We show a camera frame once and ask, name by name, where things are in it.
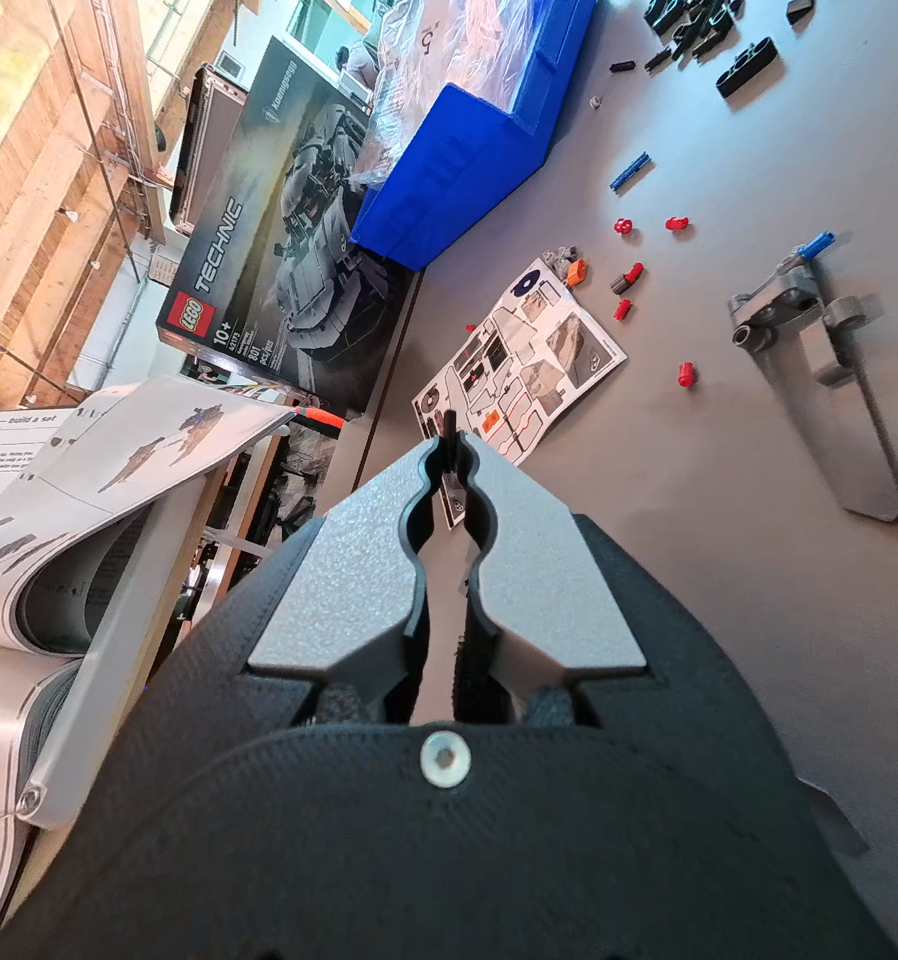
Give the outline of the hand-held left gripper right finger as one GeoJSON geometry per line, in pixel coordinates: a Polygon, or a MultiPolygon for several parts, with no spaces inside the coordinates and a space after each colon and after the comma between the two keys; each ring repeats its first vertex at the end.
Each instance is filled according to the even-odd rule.
{"type": "Polygon", "coordinates": [[[464,526],[479,552],[455,658],[455,719],[503,723],[513,700],[638,677],[647,657],[570,508],[474,434],[458,434],[464,526]]]}

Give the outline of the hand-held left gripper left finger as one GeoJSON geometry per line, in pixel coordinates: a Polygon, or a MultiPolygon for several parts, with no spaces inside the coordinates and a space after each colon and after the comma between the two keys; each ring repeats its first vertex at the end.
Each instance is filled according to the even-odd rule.
{"type": "Polygon", "coordinates": [[[423,440],[293,536],[299,558],[248,656],[253,673],[346,686],[407,724],[429,650],[418,553],[433,531],[443,453],[440,438],[423,440]]]}

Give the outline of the grey lego wing assembly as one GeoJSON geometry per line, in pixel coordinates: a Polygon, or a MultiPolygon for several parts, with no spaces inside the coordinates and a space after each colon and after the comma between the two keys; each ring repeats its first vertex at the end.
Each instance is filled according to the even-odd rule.
{"type": "Polygon", "coordinates": [[[898,522],[898,467],[854,342],[869,317],[857,296],[828,295],[816,267],[836,241],[817,234],[755,291],[732,296],[732,343],[766,380],[839,506],[898,522]]]}

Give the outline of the pile of black lego pieces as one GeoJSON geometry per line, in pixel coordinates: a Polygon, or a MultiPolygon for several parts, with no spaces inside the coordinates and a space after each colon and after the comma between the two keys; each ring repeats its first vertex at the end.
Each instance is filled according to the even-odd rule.
{"type": "Polygon", "coordinates": [[[612,90],[660,98],[700,80],[722,102],[740,105],[783,71],[784,49],[809,29],[818,2],[603,2],[603,37],[622,58],[612,90]]]}

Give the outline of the lego sticker sheet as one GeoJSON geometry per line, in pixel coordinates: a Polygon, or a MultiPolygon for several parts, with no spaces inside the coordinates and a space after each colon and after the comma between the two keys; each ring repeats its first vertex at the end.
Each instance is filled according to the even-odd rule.
{"type": "Polygon", "coordinates": [[[456,427],[521,465],[586,393],[627,355],[552,270],[535,259],[423,387],[412,410],[424,439],[456,427]]]}

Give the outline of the dark lego set box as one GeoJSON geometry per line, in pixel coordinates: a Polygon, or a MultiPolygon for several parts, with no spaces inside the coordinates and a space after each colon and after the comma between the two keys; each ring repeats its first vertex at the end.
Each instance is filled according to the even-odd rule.
{"type": "Polygon", "coordinates": [[[359,246],[364,109],[272,38],[156,325],[333,412],[368,408],[414,272],[359,246]]]}

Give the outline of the blue lego pin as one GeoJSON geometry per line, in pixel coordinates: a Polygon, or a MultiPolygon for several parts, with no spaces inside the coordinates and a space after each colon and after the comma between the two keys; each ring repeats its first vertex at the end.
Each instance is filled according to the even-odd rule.
{"type": "Polygon", "coordinates": [[[623,171],[610,182],[610,190],[618,193],[651,162],[651,156],[643,151],[633,162],[630,162],[623,171]]]}

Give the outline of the open instruction booklet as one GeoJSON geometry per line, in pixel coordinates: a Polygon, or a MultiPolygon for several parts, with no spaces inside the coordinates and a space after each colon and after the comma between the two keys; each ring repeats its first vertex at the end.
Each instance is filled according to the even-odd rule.
{"type": "Polygon", "coordinates": [[[289,421],[287,407],[158,376],[104,389],[0,492],[0,915],[27,837],[16,806],[152,505],[289,421]]]}

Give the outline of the blue plastic bin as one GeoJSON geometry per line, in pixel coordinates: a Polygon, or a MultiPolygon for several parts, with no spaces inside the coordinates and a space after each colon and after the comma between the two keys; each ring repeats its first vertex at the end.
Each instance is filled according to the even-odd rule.
{"type": "Polygon", "coordinates": [[[595,1],[543,2],[505,111],[449,83],[379,189],[368,189],[356,245],[418,271],[546,160],[595,1]]]}

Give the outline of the metal-edged equipment case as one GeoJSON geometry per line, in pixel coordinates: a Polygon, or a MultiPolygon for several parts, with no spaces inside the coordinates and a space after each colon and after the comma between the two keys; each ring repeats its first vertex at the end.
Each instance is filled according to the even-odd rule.
{"type": "Polygon", "coordinates": [[[169,204],[179,234],[195,229],[248,93],[211,64],[195,72],[169,204]]]}

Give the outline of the clear plastic bag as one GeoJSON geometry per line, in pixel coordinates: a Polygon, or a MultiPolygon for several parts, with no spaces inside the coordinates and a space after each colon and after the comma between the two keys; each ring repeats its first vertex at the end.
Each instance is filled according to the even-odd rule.
{"type": "Polygon", "coordinates": [[[383,16],[379,75],[350,182],[380,187],[446,86],[509,109],[543,7],[531,1],[395,3],[383,16]]]}

